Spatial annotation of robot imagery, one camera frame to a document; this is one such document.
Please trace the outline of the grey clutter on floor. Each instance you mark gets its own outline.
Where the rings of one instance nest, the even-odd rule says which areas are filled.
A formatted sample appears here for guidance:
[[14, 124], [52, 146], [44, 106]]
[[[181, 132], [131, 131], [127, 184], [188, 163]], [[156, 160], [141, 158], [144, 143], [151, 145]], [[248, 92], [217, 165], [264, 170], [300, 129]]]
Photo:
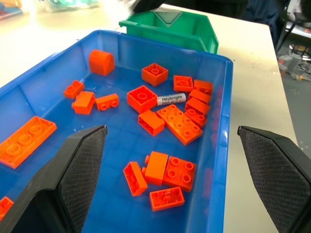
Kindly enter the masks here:
[[296, 81], [311, 82], [311, 48], [289, 44], [277, 53], [277, 64], [281, 77], [289, 75]]

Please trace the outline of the orange flat studded plate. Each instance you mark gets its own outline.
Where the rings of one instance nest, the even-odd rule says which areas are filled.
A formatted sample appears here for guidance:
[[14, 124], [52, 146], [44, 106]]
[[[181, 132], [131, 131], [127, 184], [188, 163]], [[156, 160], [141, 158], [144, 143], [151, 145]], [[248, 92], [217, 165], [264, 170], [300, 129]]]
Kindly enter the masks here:
[[203, 134], [203, 131], [174, 104], [158, 110], [156, 114], [185, 146]]

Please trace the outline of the orange small studded brick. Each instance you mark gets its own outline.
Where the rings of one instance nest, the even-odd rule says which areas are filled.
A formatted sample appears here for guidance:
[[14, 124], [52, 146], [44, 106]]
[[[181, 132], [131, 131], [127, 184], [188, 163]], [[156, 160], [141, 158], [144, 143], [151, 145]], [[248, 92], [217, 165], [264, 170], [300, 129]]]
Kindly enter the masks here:
[[84, 89], [85, 85], [77, 80], [74, 80], [63, 92], [68, 99], [75, 99], [78, 94]]

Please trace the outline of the black metal chair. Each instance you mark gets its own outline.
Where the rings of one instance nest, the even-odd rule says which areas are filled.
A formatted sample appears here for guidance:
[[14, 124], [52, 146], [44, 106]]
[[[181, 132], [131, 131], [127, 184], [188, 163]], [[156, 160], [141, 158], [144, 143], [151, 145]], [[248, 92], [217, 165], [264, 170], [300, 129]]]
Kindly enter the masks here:
[[275, 47], [278, 53], [295, 26], [310, 24], [311, 29], [311, 0], [276, 0], [276, 3], [279, 10], [277, 22], [280, 23]]

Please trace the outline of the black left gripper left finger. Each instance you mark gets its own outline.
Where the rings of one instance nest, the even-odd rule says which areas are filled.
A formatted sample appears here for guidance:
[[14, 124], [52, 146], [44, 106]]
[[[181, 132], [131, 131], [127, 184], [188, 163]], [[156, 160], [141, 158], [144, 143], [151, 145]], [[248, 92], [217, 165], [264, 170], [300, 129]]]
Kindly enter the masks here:
[[107, 126], [66, 138], [0, 221], [0, 233], [81, 233], [97, 187]]

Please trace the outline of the green plastic bin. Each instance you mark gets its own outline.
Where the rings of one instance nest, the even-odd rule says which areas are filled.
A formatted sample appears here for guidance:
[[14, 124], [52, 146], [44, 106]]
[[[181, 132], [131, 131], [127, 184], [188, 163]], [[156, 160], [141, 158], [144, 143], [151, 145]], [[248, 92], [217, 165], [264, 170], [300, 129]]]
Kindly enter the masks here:
[[207, 16], [158, 9], [132, 14], [119, 22], [130, 35], [190, 50], [216, 54], [218, 39]]

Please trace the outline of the orange long hollow brick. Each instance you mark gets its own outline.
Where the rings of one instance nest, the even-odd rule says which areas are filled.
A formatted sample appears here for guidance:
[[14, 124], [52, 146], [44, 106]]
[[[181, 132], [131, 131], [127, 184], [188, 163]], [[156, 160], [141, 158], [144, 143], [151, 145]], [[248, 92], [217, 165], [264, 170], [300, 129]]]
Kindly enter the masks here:
[[0, 163], [13, 169], [21, 165], [57, 126], [54, 122], [35, 116], [0, 144]]

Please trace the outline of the colourful toy pile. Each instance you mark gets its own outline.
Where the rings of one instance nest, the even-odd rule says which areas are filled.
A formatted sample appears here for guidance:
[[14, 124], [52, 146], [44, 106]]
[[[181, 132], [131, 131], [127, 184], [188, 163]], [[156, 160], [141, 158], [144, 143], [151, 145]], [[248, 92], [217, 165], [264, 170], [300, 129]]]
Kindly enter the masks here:
[[0, 21], [22, 14], [21, 0], [0, 0]]

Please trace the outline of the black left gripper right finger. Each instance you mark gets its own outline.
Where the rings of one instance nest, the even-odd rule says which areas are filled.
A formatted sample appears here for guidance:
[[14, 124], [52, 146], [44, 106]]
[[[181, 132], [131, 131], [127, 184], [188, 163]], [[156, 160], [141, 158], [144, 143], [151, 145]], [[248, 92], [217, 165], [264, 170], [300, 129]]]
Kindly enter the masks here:
[[311, 233], [311, 159], [289, 138], [237, 131], [254, 187], [279, 233]]

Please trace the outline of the orange studded square brick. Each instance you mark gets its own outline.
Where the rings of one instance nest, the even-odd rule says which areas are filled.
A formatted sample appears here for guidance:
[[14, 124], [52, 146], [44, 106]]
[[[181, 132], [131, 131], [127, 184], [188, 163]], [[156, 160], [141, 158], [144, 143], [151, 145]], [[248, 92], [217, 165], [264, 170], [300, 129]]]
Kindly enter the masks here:
[[190, 118], [199, 128], [203, 128], [207, 123], [207, 118], [204, 115], [201, 115], [195, 112], [193, 109], [188, 109], [185, 112], [185, 115]]
[[195, 170], [196, 164], [170, 156], [162, 183], [171, 187], [179, 186], [183, 191], [190, 192], [194, 182]]

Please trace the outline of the orange large square brick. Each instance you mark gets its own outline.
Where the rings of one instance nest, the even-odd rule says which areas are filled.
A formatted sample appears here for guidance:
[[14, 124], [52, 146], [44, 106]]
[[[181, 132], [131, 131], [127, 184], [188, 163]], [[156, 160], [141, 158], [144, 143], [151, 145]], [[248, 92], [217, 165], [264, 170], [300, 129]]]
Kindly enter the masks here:
[[127, 103], [141, 114], [157, 105], [157, 95], [142, 85], [127, 93]]

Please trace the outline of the orange rounded block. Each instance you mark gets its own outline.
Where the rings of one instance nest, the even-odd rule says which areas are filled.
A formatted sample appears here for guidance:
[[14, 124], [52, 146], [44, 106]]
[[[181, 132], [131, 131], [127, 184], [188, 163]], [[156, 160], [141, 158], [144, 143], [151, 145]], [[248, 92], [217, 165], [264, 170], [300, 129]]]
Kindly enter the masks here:
[[93, 50], [89, 55], [89, 66], [92, 73], [107, 76], [115, 69], [114, 56], [105, 51]]

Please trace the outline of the blue plastic bin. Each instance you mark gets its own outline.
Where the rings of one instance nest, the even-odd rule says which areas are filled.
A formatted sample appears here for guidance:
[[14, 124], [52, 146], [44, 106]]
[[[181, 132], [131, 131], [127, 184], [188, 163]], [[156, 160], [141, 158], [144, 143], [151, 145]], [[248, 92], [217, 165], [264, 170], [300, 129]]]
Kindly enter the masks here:
[[[93, 50], [113, 54], [115, 69], [107, 76], [90, 71]], [[144, 85], [141, 70], [157, 63], [168, 79], [150, 90], [158, 96], [173, 93], [173, 76], [189, 76], [213, 83], [210, 111], [203, 135], [183, 145], [167, 128], [156, 136], [138, 124], [138, 113], [127, 103], [127, 93]], [[16, 200], [30, 178], [58, 151], [65, 139], [85, 128], [105, 124], [104, 146], [97, 190], [84, 233], [222, 233], [230, 128], [233, 63], [226, 57], [186, 50], [124, 33], [97, 30], [0, 87], [0, 143], [34, 116], [56, 124], [56, 131], [18, 168], [0, 164], [0, 198]], [[95, 99], [117, 94], [119, 105], [89, 115], [76, 114], [75, 99], [64, 96], [74, 80]], [[196, 164], [193, 188], [185, 204], [154, 212], [149, 192], [133, 197], [123, 174], [133, 161], [143, 165], [152, 151]]]

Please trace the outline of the orange hollow rectangular brick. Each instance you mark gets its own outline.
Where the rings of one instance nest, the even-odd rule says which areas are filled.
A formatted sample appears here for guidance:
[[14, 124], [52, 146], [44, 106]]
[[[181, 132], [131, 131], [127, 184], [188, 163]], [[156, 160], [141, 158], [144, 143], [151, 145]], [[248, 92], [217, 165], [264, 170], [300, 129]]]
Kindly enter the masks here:
[[149, 194], [152, 211], [161, 211], [182, 206], [185, 199], [180, 187], [172, 187]]

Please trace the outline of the clear bag with teal contents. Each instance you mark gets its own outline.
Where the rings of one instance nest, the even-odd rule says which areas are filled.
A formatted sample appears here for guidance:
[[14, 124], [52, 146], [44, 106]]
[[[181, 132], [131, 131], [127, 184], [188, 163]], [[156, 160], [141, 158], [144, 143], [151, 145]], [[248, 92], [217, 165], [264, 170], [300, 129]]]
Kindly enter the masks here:
[[40, 0], [48, 12], [92, 9], [100, 6], [99, 0]]

